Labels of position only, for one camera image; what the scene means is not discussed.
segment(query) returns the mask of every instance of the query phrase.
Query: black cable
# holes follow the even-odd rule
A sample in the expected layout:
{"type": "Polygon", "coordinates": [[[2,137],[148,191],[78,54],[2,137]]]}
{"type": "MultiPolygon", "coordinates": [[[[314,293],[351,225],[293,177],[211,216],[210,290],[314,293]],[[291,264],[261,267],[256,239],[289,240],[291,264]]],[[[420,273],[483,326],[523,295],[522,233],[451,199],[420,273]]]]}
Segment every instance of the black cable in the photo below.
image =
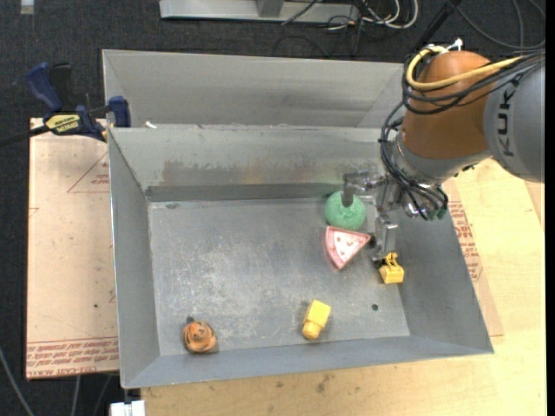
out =
{"type": "Polygon", "coordinates": [[[8,376],[8,380],[10,381],[11,387],[13,388],[14,392],[16,393],[17,398],[19,399],[19,402],[21,403],[21,405],[25,409],[25,412],[29,416],[35,416],[35,414],[33,414],[33,411],[31,410],[31,408],[29,407],[29,404],[27,403],[27,400],[24,398],[21,389],[17,385],[17,382],[16,382],[16,379],[14,378],[14,375],[11,373],[10,366],[8,365],[8,361],[6,360],[6,358],[3,355],[2,347],[0,347],[0,363],[2,364],[4,372],[8,376]]]}
{"type": "Polygon", "coordinates": [[[276,56],[276,49],[278,48],[278,46],[287,39],[297,39],[297,40],[304,40],[305,42],[310,43],[314,48],[318,49],[320,51],[320,53],[326,57],[327,59],[331,58],[331,55],[328,51],[326,51],[323,46],[318,43],[316,40],[311,39],[308,36],[301,36],[299,34],[296,35],[289,35],[289,36],[282,36],[280,37],[277,42],[274,43],[274,45],[271,48],[271,55],[272,56],[276,56]]]}
{"type": "Polygon", "coordinates": [[[5,146],[12,145],[14,143],[30,139],[31,137],[35,137],[36,135],[44,134],[49,132],[50,129],[46,126],[37,127],[35,129],[31,129],[25,133],[14,135],[8,139],[0,140],[0,148],[4,148],[5,146]]]}
{"type": "Polygon", "coordinates": [[[309,4],[306,5],[306,7],[299,11],[297,14],[295,14],[294,16],[292,16],[291,18],[289,18],[288,20],[286,20],[285,22],[281,23],[282,26],[284,26],[285,24],[294,22],[295,20],[297,20],[300,16],[306,14],[306,12],[312,8],[312,6],[314,6],[316,3],[318,2],[318,0],[312,0],[309,4]]]}
{"type": "MultiPolygon", "coordinates": [[[[408,63],[410,62],[411,59],[412,57],[409,57],[408,60],[405,62],[405,67],[404,67],[405,70],[407,69],[408,63]]],[[[470,104],[472,101],[478,100],[483,95],[476,97],[471,101],[466,101],[465,103],[460,103],[460,102],[464,98],[469,96],[472,92],[478,89],[486,87],[496,81],[503,80],[507,76],[512,75],[520,70],[524,69],[525,72],[529,72],[532,69],[536,68],[537,66],[541,66],[541,64],[544,62],[545,62],[545,51],[544,50],[534,51],[530,54],[520,57],[516,62],[495,71],[491,75],[485,76],[484,78],[477,81],[476,83],[474,83],[468,88],[462,89],[461,91],[455,91],[450,94],[438,95],[438,96],[429,96],[424,94],[427,91],[415,90],[412,87],[410,87],[408,85],[408,82],[406,79],[406,73],[405,73],[402,78],[403,101],[404,101],[405,107],[416,114],[437,114],[451,107],[465,106],[467,104],[470,104]],[[424,102],[436,105],[437,108],[426,109],[426,110],[414,108],[410,105],[409,101],[411,99],[414,99],[417,101],[424,101],[424,102]],[[450,102],[446,104],[439,104],[438,102],[440,101],[450,101],[450,102]]],[[[490,94],[495,90],[499,90],[504,85],[505,84],[500,85],[494,88],[493,90],[488,91],[487,94],[490,94]]]]}
{"type": "Polygon", "coordinates": [[[109,374],[108,377],[106,378],[106,380],[104,381],[104,385],[102,386],[102,390],[100,392],[100,394],[98,395],[98,399],[96,400],[96,404],[95,404],[95,409],[93,411],[92,416],[96,416],[96,414],[98,413],[98,411],[101,408],[101,404],[102,404],[102,398],[104,398],[104,393],[106,392],[106,390],[108,389],[108,385],[110,384],[110,381],[114,378],[113,374],[109,374]]]}
{"type": "MultiPolygon", "coordinates": [[[[513,45],[513,44],[511,44],[511,43],[502,42],[501,40],[496,39],[496,38],[494,38],[494,37],[488,35],[483,29],[479,28],[479,27],[476,25],[476,23],[474,23],[474,22],[470,19],[470,17],[468,17],[468,15],[467,15],[463,10],[461,10],[459,7],[455,7],[455,9],[459,12],[459,14],[467,21],[467,23],[468,23],[473,29],[475,29],[475,30],[478,31],[480,34],[482,34],[486,39],[488,39],[488,40],[490,40],[490,41],[492,41],[492,42],[495,42],[495,43],[497,43],[497,44],[500,45],[500,46],[504,46],[504,47],[507,47],[507,48],[510,48],[510,49],[538,49],[538,48],[541,48],[542,46],[545,45],[545,37],[544,37],[544,39],[543,39],[540,43],[538,43],[538,44],[531,45],[531,46],[524,46],[524,44],[523,44],[523,38],[522,38],[522,36],[523,36],[522,32],[523,32],[523,30],[524,30],[523,22],[522,22],[522,15],[520,14],[519,6],[516,4],[516,2],[515,2],[514,0],[512,0],[512,1],[513,1],[513,5],[516,5],[515,9],[516,9],[516,11],[517,11],[517,17],[518,17],[518,19],[519,19],[520,45],[513,45]]],[[[545,12],[544,12],[533,0],[526,0],[526,1],[527,1],[528,3],[530,3],[531,5],[533,5],[533,6],[538,10],[539,13],[540,13],[540,15],[542,16],[542,18],[545,20],[545,12]]]]}

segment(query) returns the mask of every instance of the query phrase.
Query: wire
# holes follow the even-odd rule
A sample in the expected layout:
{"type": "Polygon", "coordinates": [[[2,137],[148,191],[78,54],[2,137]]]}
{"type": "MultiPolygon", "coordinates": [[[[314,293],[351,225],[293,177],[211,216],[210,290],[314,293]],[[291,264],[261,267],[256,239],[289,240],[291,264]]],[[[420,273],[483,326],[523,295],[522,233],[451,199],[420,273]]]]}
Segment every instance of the wire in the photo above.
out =
{"type": "Polygon", "coordinates": [[[278,48],[278,46],[287,39],[297,39],[297,40],[303,40],[305,42],[310,43],[314,48],[318,49],[320,51],[320,53],[326,57],[327,59],[331,58],[331,55],[328,51],[325,50],[325,48],[318,43],[316,40],[311,39],[308,36],[301,36],[301,35],[291,35],[291,36],[282,36],[280,37],[277,42],[274,43],[273,47],[271,48],[271,55],[274,56],[276,55],[276,49],[278,48]]]}
{"type": "Polygon", "coordinates": [[[430,45],[427,46],[425,49],[422,49],[417,55],[415,55],[415,57],[413,57],[413,59],[409,62],[407,66],[407,72],[405,73],[408,85],[411,88],[417,89],[418,91],[431,91],[434,89],[441,89],[449,85],[453,85],[454,83],[461,80],[469,79],[478,75],[487,74],[497,69],[505,68],[520,59],[520,57],[513,57],[499,62],[490,63],[486,66],[467,71],[466,73],[454,75],[453,77],[448,77],[447,79],[442,79],[438,81],[422,83],[414,79],[415,67],[423,57],[430,54],[442,54],[446,51],[447,50],[441,46],[430,45]]]}
{"type": "Polygon", "coordinates": [[[427,200],[432,206],[432,211],[437,210],[446,210],[447,209],[447,202],[448,198],[444,195],[444,193],[438,191],[438,186],[435,185],[434,187],[427,187],[423,184],[419,184],[416,180],[411,179],[402,170],[396,166],[395,162],[390,158],[388,147],[394,145],[394,142],[389,140],[389,135],[391,131],[396,130],[398,126],[401,125],[402,120],[398,120],[394,123],[391,123],[393,116],[395,113],[402,107],[403,102],[399,102],[396,107],[392,110],[392,112],[388,115],[386,120],[382,125],[381,135],[380,135],[380,154],[382,157],[382,162],[385,165],[389,177],[396,182],[396,184],[400,187],[401,191],[409,196],[413,204],[415,205],[418,214],[424,220],[430,220],[432,216],[431,213],[428,212],[425,206],[421,206],[416,196],[420,198],[424,198],[427,200]]]}
{"type": "Polygon", "coordinates": [[[374,10],[372,10],[372,8],[369,7],[368,5],[368,0],[362,0],[362,4],[364,6],[364,8],[370,13],[371,16],[364,16],[362,18],[362,20],[364,22],[368,22],[368,23],[374,23],[374,24],[379,24],[379,25],[383,25],[383,26],[387,26],[388,28],[391,29],[407,29],[410,28],[413,24],[415,24],[417,18],[418,18],[418,14],[419,14],[419,6],[418,6],[418,0],[410,0],[413,3],[414,6],[414,13],[411,17],[411,19],[405,23],[402,24],[398,24],[398,23],[394,23],[397,18],[399,18],[400,12],[401,12],[401,4],[399,3],[399,0],[394,0],[395,2],[395,15],[394,16],[388,16],[385,18],[379,17],[376,12],[374,10]]]}
{"type": "Polygon", "coordinates": [[[77,376],[75,380],[75,391],[73,393],[73,402],[71,404],[71,416],[75,416],[77,412],[77,400],[79,399],[79,388],[81,387],[81,376],[77,376]]]}
{"type": "MultiPolygon", "coordinates": [[[[545,12],[533,1],[533,0],[526,0],[528,3],[530,3],[531,5],[533,5],[541,14],[542,18],[545,20],[545,12]]],[[[499,44],[500,46],[504,46],[510,49],[525,49],[525,50],[529,50],[529,49],[538,49],[541,48],[545,45],[545,36],[544,39],[540,42],[537,43],[535,45],[530,45],[530,46],[525,46],[524,45],[524,39],[523,39],[523,21],[522,21],[522,15],[520,13],[520,9],[519,6],[517,5],[515,0],[512,0],[513,2],[513,6],[515,6],[516,12],[517,12],[517,18],[519,19],[519,37],[520,37],[520,44],[519,45],[513,45],[511,43],[508,42],[503,42],[497,38],[494,38],[490,35],[488,35],[483,29],[481,29],[480,27],[478,27],[476,25],[476,23],[474,23],[470,17],[468,17],[468,15],[459,7],[456,7],[457,11],[459,12],[459,14],[467,21],[467,23],[476,31],[478,31],[480,34],[482,34],[486,39],[495,42],[497,44],[499,44]]]]}
{"type": "Polygon", "coordinates": [[[282,26],[284,26],[285,24],[294,22],[295,20],[297,20],[300,16],[303,16],[304,14],[306,14],[306,12],[312,8],[312,6],[314,6],[316,3],[318,2],[318,0],[312,0],[309,4],[306,5],[306,7],[299,11],[297,14],[295,14],[294,16],[290,17],[289,19],[287,19],[285,22],[281,23],[282,26]]]}
{"type": "Polygon", "coordinates": [[[29,416],[35,416],[33,411],[30,409],[29,404],[27,403],[27,400],[25,400],[25,398],[23,397],[21,389],[17,385],[13,374],[11,373],[10,366],[8,365],[8,362],[6,361],[6,358],[3,355],[2,347],[0,347],[0,361],[2,362],[3,370],[6,372],[6,375],[8,376],[8,380],[10,381],[11,387],[13,388],[14,392],[16,392],[17,398],[19,399],[19,402],[21,402],[21,405],[25,409],[25,412],[27,412],[29,416]]]}
{"type": "MultiPolygon", "coordinates": [[[[407,62],[411,61],[412,59],[409,57],[405,62],[405,70],[407,71],[408,66],[407,62]]],[[[445,95],[436,95],[436,96],[429,96],[424,94],[423,92],[415,91],[406,78],[407,76],[404,75],[402,79],[402,94],[403,94],[403,102],[405,107],[416,114],[437,114],[442,111],[445,111],[451,107],[455,106],[465,106],[468,105],[479,98],[492,93],[493,91],[499,90],[504,87],[508,82],[499,84],[493,89],[488,90],[485,94],[477,96],[470,101],[465,101],[462,103],[464,99],[466,99],[471,93],[477,91],[478,89],[485,88],[490,84],[496,83],[507,78],[509,75],[514,75],[515,73],[522,71],[524,73],[528,73],[533,71],[536,67],[542,66],[545,63],[545,50],[538,50],[529,53],[525,53],[522,56],[516,57],[514,63],[505,66],[504,68],[497,69],[495,72],[491,73],[490,75],[485,75],[483,78],[475,82],[473,85],[470,85],[467,88],[464,88],[460,91],[454,91],[449,94],[445,95]],[[436,106],[436,108],[432,109],[419,109],[412,107],[410,104],[410,100],[418,100],[418,101],[425,101],[429,104],[436,106]]]]}
{"type": "Polygon", "coordinates": [[[110,384],[110,381],[112,380],[112,378],[114,378],[114,376],[112,374],[109,374],[108,378],[105,380],[104,385],[102,386],[101,393],[99,394],[98,399],[96,400],[95,409],[93,411],[92,416],[96,416],[96,414],[100,410],[102,398],[104,397],[104,393],[108,389],[108,385],[110,384]]]}

